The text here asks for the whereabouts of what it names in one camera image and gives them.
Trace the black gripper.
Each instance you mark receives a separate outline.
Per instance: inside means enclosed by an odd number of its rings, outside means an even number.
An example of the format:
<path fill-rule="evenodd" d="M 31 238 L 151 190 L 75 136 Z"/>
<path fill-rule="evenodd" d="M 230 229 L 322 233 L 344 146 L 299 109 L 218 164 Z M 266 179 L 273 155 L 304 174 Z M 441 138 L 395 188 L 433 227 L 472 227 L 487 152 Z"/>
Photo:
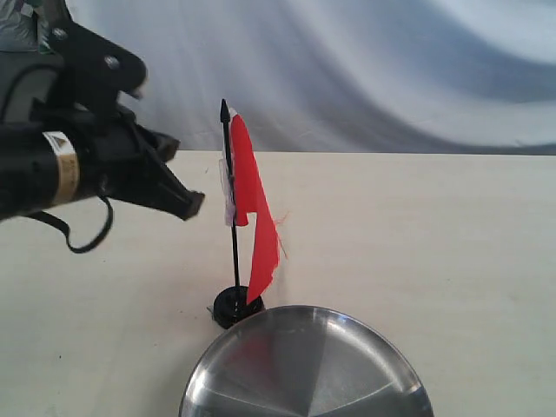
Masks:
<path fill-rule="evenodd" d="M 187 221 L 198 215 L 202 192 L 187 189 L 164 162 L 180 141 L 146 129 L 124 110 L 106 123 L 86 111 L 71 115 L 71 141 L 80 167 L 76 201 L 105 196 Z"/>

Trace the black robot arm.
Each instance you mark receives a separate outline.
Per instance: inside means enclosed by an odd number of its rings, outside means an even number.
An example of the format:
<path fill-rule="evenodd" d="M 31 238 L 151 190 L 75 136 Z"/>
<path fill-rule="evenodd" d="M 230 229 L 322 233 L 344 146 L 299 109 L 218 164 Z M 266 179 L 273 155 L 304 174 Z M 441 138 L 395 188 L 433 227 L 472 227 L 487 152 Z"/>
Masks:
<path fill-rule="evenodd" d="M 34 112 L 1 128 L 1 217 L 31 215 L 103 196 L 174 215 L 198 214 L 205 198 L 168 168 L 179 147 L 128 111 L 99 120 L 88 111 Z"/>

